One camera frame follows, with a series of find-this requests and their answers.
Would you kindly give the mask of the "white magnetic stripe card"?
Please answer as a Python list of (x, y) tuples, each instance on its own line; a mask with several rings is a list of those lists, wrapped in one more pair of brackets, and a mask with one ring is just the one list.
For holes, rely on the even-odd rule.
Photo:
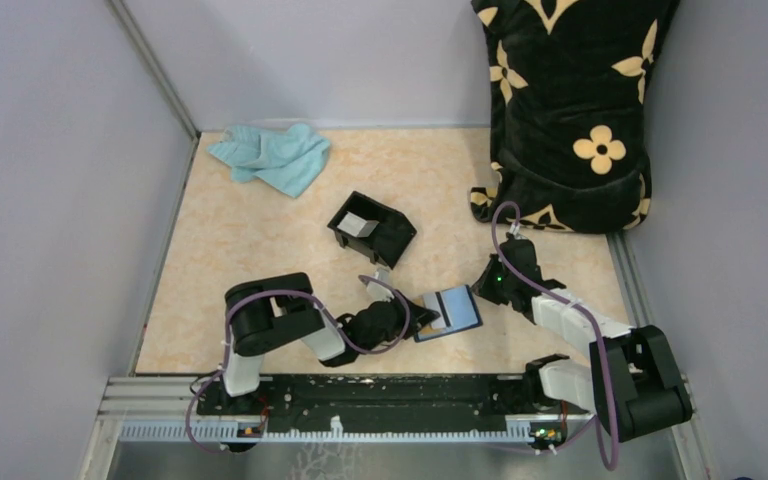
[(424, 335), (441, 334), (450, 328), (450, 320), (441, 291), (428, 292), (422, 295), (423, 306), (434, 313), (434, 318), (421, 330)]

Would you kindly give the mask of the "grey credit card stack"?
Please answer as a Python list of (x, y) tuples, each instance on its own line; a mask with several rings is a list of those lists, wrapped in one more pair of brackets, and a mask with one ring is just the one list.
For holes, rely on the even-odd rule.
[(338, 222), (337, 229), (355, 238), (369, 237), (379, 225), (377, 220), (362, 218), (354, 213), (347, 212)]

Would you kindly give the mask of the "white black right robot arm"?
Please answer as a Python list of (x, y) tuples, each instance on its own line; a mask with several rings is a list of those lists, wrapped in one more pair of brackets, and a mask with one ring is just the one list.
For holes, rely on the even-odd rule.
[(536, 412), (564, 401), (596, 415), (619, 442), (689, 421), (694, 413), (666, 334), (634, 328), (602, 315), (554, 279), (546, 279), (533, 243), (507, 235), (472, 287), (478, 297), (505, 305), (555, 333), (586, 357), (559, 354), (530, 365), (523, 398)]

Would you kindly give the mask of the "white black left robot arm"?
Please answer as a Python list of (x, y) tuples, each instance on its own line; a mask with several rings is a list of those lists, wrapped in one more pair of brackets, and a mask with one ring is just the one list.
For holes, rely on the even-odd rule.
[(441, 313), (409, 300), (379, 269), (359, 277), (373, 302), (355, 314), (332, 315), (315, 295), (309, 276), (297, 272), (242, 283), (225, 294), (225, 340), (220, 399), (237, 414), (260, 399), (267, 353), (302, 342), (326, 367), (380, 355), (417, 334)]

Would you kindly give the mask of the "black plastic card box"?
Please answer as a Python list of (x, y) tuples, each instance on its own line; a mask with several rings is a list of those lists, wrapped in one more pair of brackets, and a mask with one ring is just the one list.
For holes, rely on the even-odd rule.
[(353, 191), (327, 224), (341, 248), (352, 249), (371, 263), (390, 269), (417, 234), (400, 211)]

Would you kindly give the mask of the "blue leather card holder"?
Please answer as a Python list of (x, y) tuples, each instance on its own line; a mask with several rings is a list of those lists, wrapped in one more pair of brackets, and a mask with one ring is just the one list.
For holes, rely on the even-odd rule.
[(424, 326), (414, 335), (414, 340), (417, 343), (457, 334), (463, 331), (479, 328), (483, 325), (478, 306), (467, 285), (440, 291), (443, 294), (446, 313), (450, 320), (450, 328), (441, 334), (424, 335), (421, 333), (421, 330), (425, 327)]

